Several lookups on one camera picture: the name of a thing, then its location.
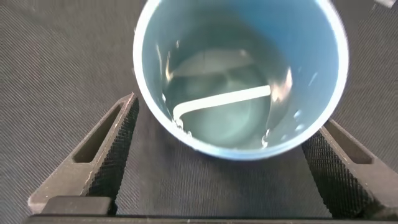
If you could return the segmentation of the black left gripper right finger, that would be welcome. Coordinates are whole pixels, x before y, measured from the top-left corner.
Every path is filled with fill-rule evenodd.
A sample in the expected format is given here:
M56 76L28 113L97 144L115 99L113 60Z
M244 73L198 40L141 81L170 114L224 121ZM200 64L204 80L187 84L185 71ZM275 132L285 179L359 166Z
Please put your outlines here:
M334 218L397 218L397 173L334 120L302 144Z

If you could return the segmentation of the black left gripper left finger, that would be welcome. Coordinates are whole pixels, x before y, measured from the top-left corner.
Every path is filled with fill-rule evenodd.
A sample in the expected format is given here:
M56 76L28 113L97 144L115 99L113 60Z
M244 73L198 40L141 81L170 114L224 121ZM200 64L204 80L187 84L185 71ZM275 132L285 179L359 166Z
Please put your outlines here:
M114 214L138 112L134 94L118 100L29 197L31 212Z

